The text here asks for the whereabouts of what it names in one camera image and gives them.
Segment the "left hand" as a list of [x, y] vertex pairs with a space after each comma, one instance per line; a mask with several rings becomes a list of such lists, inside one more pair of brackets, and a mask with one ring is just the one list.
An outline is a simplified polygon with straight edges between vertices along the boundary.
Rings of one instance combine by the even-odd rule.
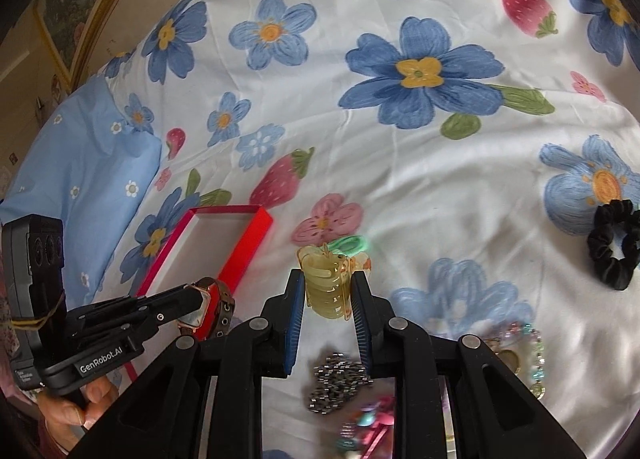
[[84, 397], [86, 407], [80, 408], [48, 390], [37, 395], [41, 415], [40, 448], [44, 457], [65, 458], [80, 440], [75, 430], [78, 427], [89, 430], [116, 401], [118, 390], [107, 377], [102, 377], [86, 385]]

